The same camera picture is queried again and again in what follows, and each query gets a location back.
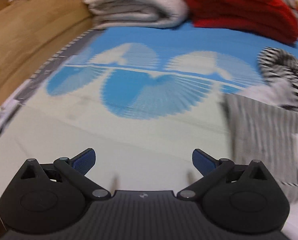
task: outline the striped fabric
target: striped fabric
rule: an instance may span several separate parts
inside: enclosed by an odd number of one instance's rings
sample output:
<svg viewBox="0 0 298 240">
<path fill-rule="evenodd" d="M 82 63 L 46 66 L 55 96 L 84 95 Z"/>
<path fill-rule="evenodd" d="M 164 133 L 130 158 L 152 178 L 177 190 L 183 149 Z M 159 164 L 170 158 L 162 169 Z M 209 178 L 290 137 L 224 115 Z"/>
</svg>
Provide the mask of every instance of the striped fabric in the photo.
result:
<svg viewBox="0 0 298 240">
<path fill-rule="evenodd" d="M 290 203 L 298 202 L 298 162 L 292 134 L 298 113 L 235 94 L 225 94 L 225 108 L 237 164 L 261 160 Z"/>
<path fill-rule="evenodd" d="M 266 47 L 258 55 L 258 63 L 262 75 L 268 83 L 276 78 L 287 79 L 298 100 L 298 59 L 283 49 Z"/>
</svg>

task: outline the black and white striped cloth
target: black and white striped cloth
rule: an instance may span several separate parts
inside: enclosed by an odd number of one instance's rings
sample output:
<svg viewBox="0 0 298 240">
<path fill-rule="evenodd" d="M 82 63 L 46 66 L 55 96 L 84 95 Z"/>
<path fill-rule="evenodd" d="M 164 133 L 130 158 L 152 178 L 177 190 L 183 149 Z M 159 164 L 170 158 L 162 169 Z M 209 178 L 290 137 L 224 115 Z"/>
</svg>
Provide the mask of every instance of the black and white striped cloth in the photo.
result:
<svg viewBox="0 0 298 240">
<path fill-rule="evenodd" d="M 236 94 L 225 94 L 233 161 L 261 160 L 290 203 L 298 202 L 298 161 L 292 134 L 298 134 L 298 113 Z"/>
<path fill-rule="evenodd" d="M 258 64 L 267 83 L 276 78 L 287 79 L 298 101 L 298 59 L 283 49 L 266 47 L 258 55 Z M 297 111 L 298 107 L 288 107 Z"/>
</svg>

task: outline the blue gripper pad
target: blue gripper pad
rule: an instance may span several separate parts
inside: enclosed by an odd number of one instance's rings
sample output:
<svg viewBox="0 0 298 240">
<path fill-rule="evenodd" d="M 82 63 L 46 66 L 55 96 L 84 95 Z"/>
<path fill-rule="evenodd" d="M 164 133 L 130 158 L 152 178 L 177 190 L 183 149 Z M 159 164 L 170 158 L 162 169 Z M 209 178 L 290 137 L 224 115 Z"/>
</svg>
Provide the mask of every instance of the blue gripper pad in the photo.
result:
<svg viewBox="0 0 298 240">
<path fill-rule="evenodd" d="M 192 163 L 203 176 L 207 175 L 218 166 L 216 159 L 199 149 L 193 151 Z"/>
<path fill-rule="evenodd" d="M 95 165 L 96 153 L 93 149 L 87 149 L 72 159 L 72 167 L 81 174 L 86 173 Z"/>
</svg>

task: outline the silver screw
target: silver screw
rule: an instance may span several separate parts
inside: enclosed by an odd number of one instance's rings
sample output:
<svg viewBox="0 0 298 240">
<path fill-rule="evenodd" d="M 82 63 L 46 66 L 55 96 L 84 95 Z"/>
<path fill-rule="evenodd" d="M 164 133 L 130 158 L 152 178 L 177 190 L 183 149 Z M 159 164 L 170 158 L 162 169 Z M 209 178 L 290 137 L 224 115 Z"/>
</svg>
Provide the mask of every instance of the silver screw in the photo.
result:
<svg viewBox="0 0 298 240">
<path fill-rule="evenodd" d="M 106 195 L 108 195 L 108 191 L 106 191 L 105 189 L 96 189 L 92 192 L 92 195 L 94 195 L 95 197 L 105 197 Z"/>
<path fill-rule="evenodd" d="M 180 196 L 184 197 L 184 198 L 192 198 L 196 195 L 195 192 L 193 192 L 192 190 L 188 190 L 188 189 L 185 189 L 185 190 L 182 190 L 180 192 Z"/>
</svg>

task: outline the folded red blanket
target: folded red blanket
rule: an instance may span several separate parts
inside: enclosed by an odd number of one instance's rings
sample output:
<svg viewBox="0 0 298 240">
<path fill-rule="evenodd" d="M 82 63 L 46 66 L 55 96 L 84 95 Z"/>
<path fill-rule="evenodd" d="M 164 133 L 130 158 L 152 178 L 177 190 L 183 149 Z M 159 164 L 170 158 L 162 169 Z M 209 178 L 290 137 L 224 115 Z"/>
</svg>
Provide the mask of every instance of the folded red blanket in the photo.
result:
<svg viewBox="0 0 298 240">
<path fill-rule="evenodd" d="M 187 0 L 195 27 L 246 30 L 293 43 L 298 21 L 282 0 Z"/>
</svg>

